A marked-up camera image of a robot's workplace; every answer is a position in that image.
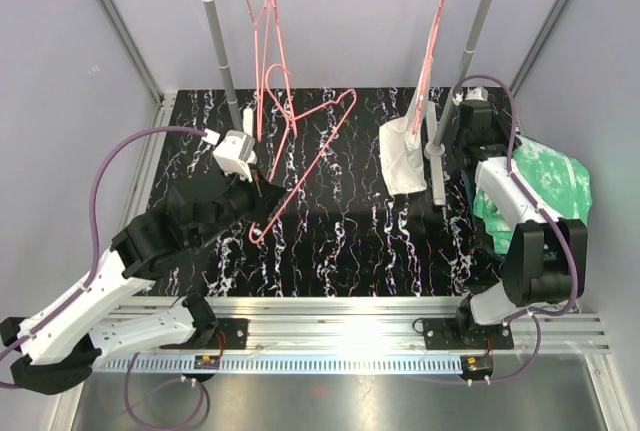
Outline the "green tie-dye trousers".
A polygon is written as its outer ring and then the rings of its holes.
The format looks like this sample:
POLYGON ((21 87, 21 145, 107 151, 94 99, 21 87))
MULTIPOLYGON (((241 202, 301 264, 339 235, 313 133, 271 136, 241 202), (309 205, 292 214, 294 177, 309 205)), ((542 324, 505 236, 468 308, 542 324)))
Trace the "green tie-dye trousers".
POLYGON ((519 137, 512 158, 526 181, 565 219, 588 222, 590 175, 576 159, 527 137, 519 137))

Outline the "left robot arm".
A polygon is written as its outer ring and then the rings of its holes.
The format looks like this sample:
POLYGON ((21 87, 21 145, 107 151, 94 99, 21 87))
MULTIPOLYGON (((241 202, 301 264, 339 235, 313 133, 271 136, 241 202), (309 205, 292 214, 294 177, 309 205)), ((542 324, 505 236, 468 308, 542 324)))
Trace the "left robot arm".
POLYGON ((263 177, 243 181, 213 173, 176 182, 113 238, 95 271, 34 316, 2 321, 2 344, 21 354, 10 366, 11 388, 55 395, 137 351, 212 344, 218 319, 196 292, 164 312, 120 324, 102 320, 236 223, 268 217, 285 193, 263 177))

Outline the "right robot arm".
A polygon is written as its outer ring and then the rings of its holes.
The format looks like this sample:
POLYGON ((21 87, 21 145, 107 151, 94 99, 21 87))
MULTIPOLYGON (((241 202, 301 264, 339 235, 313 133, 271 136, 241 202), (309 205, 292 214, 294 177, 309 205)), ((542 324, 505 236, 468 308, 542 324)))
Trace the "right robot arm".
POLYGON ((453 335, 467 349, 505 348, 502 340, 514 319, 535 314, 544 304, 567 303, 584 290, 585 224, 562 217, 544 202, 508 157, 508 139, 487 100, 471 97, 461 103, 454 155, 473 180, 473 197, 491 202, 511 234, 501 251, 489 234, 488 218, 480 220, 483 247, 503 263, 500 282, 464 298, 456 312, 453 335))

